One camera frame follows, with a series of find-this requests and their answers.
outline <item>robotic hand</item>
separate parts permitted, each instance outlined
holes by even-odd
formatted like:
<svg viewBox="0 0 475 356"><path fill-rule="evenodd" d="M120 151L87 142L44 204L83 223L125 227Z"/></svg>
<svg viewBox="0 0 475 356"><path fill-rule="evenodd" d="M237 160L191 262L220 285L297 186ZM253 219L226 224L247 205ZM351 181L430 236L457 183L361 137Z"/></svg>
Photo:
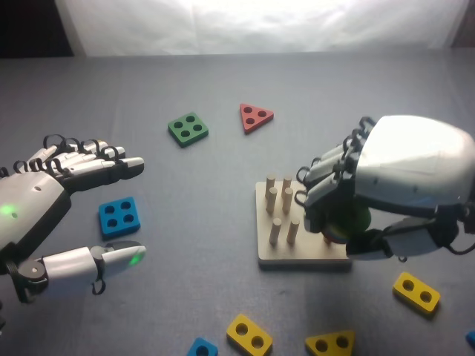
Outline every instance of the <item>robotic hand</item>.
<svg viewBox="0 0 475 356"><path fill-rule="evenodd" d="M61 142L48 145L53 136ZM15 162L15 174L0 168L0 275L11 276L23 303L33 302L46 288L54 292L92 284L93 293L101 294L104 279L137 264L144 246L119 242L28 258L66 215L72 193L135 177L143 172L143 159L125 158L124 148L95 139L49 135L43 146L28 161Z"/></svg>
<svg viewBox="0 0 475 356"><path fill-rule="evenodd" d="M445 247L459 233L475 233L475 142L449 124L418 116L363 117L342 145L302 167L295 194L305 228L346 244L353 259L408 256ZM406 217L370 229L374 208Z"/></svg>

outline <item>yellow block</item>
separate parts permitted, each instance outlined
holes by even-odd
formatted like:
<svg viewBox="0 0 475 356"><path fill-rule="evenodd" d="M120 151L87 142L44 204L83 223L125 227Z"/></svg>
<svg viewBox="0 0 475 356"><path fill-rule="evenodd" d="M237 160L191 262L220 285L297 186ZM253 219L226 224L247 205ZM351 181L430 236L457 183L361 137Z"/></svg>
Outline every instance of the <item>yellow block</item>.
<svg viewBox="0 0 475 356"><path fill-rule="evenodd" d="M272 346L272 338L242 314L232 321L226 335L251 356L264 356Z"/></svg>
<svg viewBox="0 0 475 356"><path fill-rule="evenodd" d="M435 312L440 300L440 293L427 284L421 282L413 275L402 272L394 283L393 292L403 301L416 307L426 315Z"/></svg>
<svg viewBox="0 0 475 356"><path fill-rule="evenodd" d="M354 343L355 333L351 330L305 339L305 346L314 356L350 356Z"/></svg>

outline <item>yellow triangle block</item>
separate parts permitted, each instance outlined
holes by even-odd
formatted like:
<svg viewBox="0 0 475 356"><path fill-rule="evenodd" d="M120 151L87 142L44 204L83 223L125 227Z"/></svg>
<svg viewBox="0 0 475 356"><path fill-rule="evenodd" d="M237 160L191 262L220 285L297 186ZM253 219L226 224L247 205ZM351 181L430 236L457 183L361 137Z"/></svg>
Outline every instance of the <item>yellow triangle block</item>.
<svg viewBox="0 0 475 356"><path fill-rule="evenodd" d="M350 356L354 343L355 333L351 330L305 339L305 346L314 356Z"/></svg>

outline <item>blue block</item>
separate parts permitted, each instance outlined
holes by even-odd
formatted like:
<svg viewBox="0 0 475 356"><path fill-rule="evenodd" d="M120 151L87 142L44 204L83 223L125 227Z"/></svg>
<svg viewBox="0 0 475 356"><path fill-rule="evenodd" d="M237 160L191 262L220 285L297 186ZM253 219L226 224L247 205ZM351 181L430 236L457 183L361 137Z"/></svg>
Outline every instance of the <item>blue block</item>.
<svg viewBox="0 0 475 356"><path fill-rule="evenodd" d="M217 356L217 347L199 337L193 343L186 356Z"/></svg>
<svg viewBox="0 0 475 356"><path fill-rule="evenodd" d="M130 234L140 228L139 214L132 197L101 204L99 219L102 235L107 238Z"/></svg>
<svg viewBox="0 0 475 356"><path fill-rule="evenodd" d="M470 346L472 346L472 348L475 349L475 332L469 332L465 336L465 339L470 344Z"/></svg>

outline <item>triangular block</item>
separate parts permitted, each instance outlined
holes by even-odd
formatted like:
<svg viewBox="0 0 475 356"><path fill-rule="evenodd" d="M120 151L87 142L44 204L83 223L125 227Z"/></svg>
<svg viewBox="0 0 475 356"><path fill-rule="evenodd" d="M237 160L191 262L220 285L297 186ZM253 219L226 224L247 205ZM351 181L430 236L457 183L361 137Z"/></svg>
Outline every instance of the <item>triangular block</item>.
<svg viewBox="0 0 475 356"><path fill-rule="evenodd" d="M305 339L305 346L313 356L350 356L354 343L355 333L351 330Z"/></svg>
<svg viewBox="0 0 475 356"><path fill-rule="evenodd" d="M257 106L241 104L240 117L243 120L244 133L249 134L274 119L274 112Z"/></svg>

